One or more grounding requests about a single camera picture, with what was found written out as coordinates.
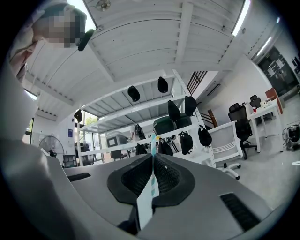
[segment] desk leg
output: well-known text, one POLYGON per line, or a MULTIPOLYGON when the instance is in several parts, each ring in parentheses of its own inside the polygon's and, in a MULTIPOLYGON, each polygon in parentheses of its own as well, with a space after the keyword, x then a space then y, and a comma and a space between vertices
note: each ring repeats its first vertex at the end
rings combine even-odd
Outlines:
POLYGON ((279 149, 280 152, 283 152, 283 139, 282 139, 282 126, 281 126, 281 120, 280 115, 277 108, 274 108, 273 114, 276 116, 276 127, 278 130, 278 137, 279 137, 279 149))
POLYGON ((261 116, 262 119, 262 124, 263 124, 263 129, 264 129, 264 137, 267 138, 267 129, 266 129, 266 123, 264 122, 263 116, 261 116))
POLYGON ((251 119, 251 122, 252 122, 254 135, 255 135, 255 139, 256 139, 257 152, 261 152, 261 145, 260 145, 260 142, 259 142, 259 135, 258 135, 258 132, 257 132, 257 126, 256 126, 255 119, 251 119))

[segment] fluorescent tube light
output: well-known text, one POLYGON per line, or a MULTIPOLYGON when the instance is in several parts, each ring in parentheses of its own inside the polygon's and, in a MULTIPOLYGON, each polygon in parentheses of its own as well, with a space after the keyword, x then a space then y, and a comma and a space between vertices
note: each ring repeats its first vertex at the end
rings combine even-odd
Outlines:
POLYGON ((271 40, 271 37, 269 37, 269 39, 266 41, 266 43, 265 43, 265 44, 262 46, 262 48, 259 50, 257 56, 258 56, 259 54, 261 54, 261 52, 264 50, 264 48, 265 48, 266 45, 270 42, 270 40, 271 40))
POLYGON ((240 16, 239 16, 239 19, 238 19, 237 23, 234 26, 232 35, 234 35, 234 36, 238 35, 240 27, 242 26, 243 21, 245 20, 247 11, 248 11, 248 9, 250 7, 250 3, 251 3, 250 0, 245 0, 244 5, 243 5, 243 9, 242 9, 242 11, 240 13, 240 16))
POLYGON ((86 14, 86 21, 85 21, 85 32, 90 29, 96 30, 96 25, 93 22, 92 17, 90 16, 89 11, 87 10, 83 0, 67 0, 68 4, 73 5, 75 8, 83 11, 86 14))
POLYGON ((27 91, 26 89, 24 89, 25 92, 28 94, 29 97, 31 97, 33 100, 36 100, 37 99, 37 96, 32 94, 31 92, 27 91))

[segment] gray floor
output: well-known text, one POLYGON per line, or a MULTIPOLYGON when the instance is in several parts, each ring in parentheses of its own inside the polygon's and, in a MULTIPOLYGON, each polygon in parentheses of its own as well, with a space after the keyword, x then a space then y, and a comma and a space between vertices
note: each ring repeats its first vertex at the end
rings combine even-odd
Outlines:
MULTIPOLYGON (((281 121, 284 127, 300 122, 300 98, 298 95, 285 102, 286 107, 281 121)), ((276 131, 275 120, 266 122, 268 133, 276 131)), ((262 125, 258 126, 261 141, 261 152, 248 150, 248 159, 237 159, 231 163, 241 164, 235 171, 240 175, 239 182, 261 196, 271 208, 288 201, 300 183, 300 149, 292 152, 278 149, 278 136, 264 138, 262 125)))

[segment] white metal bed frame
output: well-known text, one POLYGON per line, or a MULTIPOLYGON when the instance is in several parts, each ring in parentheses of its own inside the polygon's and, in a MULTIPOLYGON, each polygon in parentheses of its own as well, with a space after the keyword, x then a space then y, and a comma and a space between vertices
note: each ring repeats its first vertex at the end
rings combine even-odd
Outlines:
MULTIPOLYGON (((172 78, 174 77, 178 82, 179 84, 181 85, 181 88, 184 92, 183 95, 179 95, 179 96, 174 96, 174 97, 168 97, 168 98, 164 98, 164 99, 156 99, 156 100, 152 100, 152 101, 149 101, 147 103, 141 103, 141 104, 138 104, 138 105, 134 105, 128 109, 122 109, 122 110, 119 110, 117 112, 114 112, 114 113, 111 113, 111 114, 108 114, 107 116, 104 116, 104 117, 101 117, 97 122, 95 123, 91 123, 89 125, 86 125, 84 127, 80 127, 78 130, 77 130, 77 139, 80 139, 79 137, 79 133, 80 131, 86 131, 86 132, 96 132, 96 131, 93 131, 93 129, 91 130, 92 127, 95 127, 101 123, 104 123, 108 120, 112 120, 112 119, 115 119, 115 118, 118 118, 120 116, 124 116, 128 113, 133 113, 133 112, 137 112, 139 110, 142 110, 142 109, 145 109, 145 108, 149 108, 149 107, 152 107, 152 106, 156 106, 156 105, 161 105, 161 104, 164 104, 164 103, 167 103, 169 100, 180 100, 180 99, 184 99, 185 96, 190 96, 191 94, 189 93, 185 83, 183 82, 182 78, 180 77, 180 75, 178 74, 178 72, 173 69, 173 72, 174 72, 174 75, 168 75, 168 76, 165 76, 164 78, 172 78)), ((137 85, 141 85, 141 84, 144 84, 144 83, 150 83, 152 81, 157 81, 157 78, 156 79, 149 79, 149 80, 146 80, 146 81, 143 81, 143 82, 139 82, 137 84, 134 84, 134 86, 137 86, 137 85)), ((126 88, 122 88, 122 89, 119 89, 117 91, 114 91, 110 94, 106 94, 94 101, 92 101, 91 103, 87 104, 87 105, 84 105, 82 107, 82 109, 84 109, 85 107, 107 97, 107 96, 110 96, 116 92, 119 92, 119 91, 122 91, 122 90, 125 90, 127 89, 126 88)), ((194 123, 192 125, 189 125, 189 126, 186 126, 186 127, 183 127, 183 128, 180 128, 180 129, 177 129, 177 130, 174 130, 174 131, 171 131, 171 132, 168 132, 168 133, 165 133, 165 134, 161 134, 160 136, 157 136, 156 139, 158 141, 159 137, 161 138, 166 138, 166 137, 170 137, 170 136, 173 136, 173 135, 176 135, 176 134, 179 134, 181 133, 182 131, 188 131, 188 130, 192 130, 192 129, 198 129, 199 128, 199 124, 201 124, 203 127, 205 127, 204 125, 204 122, 202 120, 202 117, 199 113, 199 110, 198 108, 196 108, 195 110, 195 117, 196 117, 196 121, 193 121, 194 123)), ((145 143, 150 143, 151 142, 151 138, 146 138, 146 139, 143 139, 143 140, 139 140, 137 142, 131 142, 131 143, 127 143, 127 144, 123 144, 123 145, 119 145, 119 146, 115 146, 115 147, 110 147, 110 148, 106 148, 106 149, 100 149, 100 150, 94 150, 94 151, 88 151, 88 152, 82 152, 81 153, 81 149, 80 149, 80 141, 77 141, 77 150, 78 150, 78 157, 79 157, 79 162, 80 162, 80 166, 83 166, 83 158, 82 156, 86 156, 86 155, 92 155, 92 154, 97 154, 97 153, 104 153, 104 152, 111 152, 111 151, 116 151, 116 150, 124 150, 124 149, 130 149, 132 147, 135 147, 137 144, 145 144, 145 143)), ((216 168, 216 164, 215 164, 215 160, 214 160, 214 155, 213 155, 213 150, 212 150, 212 147, 209 146, 208 147, 209 149, 209 154, 210 154, 210 166, 216 168)))

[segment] black bag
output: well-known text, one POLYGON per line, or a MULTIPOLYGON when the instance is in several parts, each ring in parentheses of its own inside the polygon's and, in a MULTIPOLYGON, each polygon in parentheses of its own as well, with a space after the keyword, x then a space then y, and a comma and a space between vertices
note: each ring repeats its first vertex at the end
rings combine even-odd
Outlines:
POLYGON ((146 139, 143 129, 138 124, 135 126, 135 134, 139 136, 140 140, 146 139))
POLYGON ((83 120, 83 115, 81 114, 80 109, 77 112, 75 112, 74 117, 77 119, 78 123, 80 123, 83 120))
POLYGON ((127 93, 132 98, 133 102, 140 100, 140 93, 134 86, 129 87, 127 93))
POLYGON ((146 154, 147 153, 147 150, 145 149, 144 145, 137 144, 135 149, 136 149, 135 155, 140 155, 140 154, 146 154))
POLYGON ((193 113, 197 107, 197 102, 192 96, 186 96, 184 101, 184 112, 187 116, 193 116, 193 113))
POLYGON ((182 154, 186 155, 186 154, 190 154, 190 150, 193 147, 193 138, 185 133, 185 132, 181 132, 180 134, 180 144, 181 144, 181 150, 182 150, 182 154))
POLYGON ((208 147, 211 144, 211 135, 201 125, 199 125, 198 135, 199 135, 199 140, 200 140, 200 143, 202 144, 202 146, 208 147))
POLYGON ((158 79, 157 88, 162 93, 166 93, 166 92, 169 91, 169 89, 168 89, 168 83, 162 77, 159 77, 159 79, 158 79))
POLYGON ((162 138, 159 140, 158 153, 173 156, 173 151, 170 145, 162 138))
POLYGON ((180 111, 178 107, 175 105, 175 103, 172 102, 171 100, 168 101, 168 111, 169 111, 170 119, 173 122, 175 122, 180 118, 180 111))

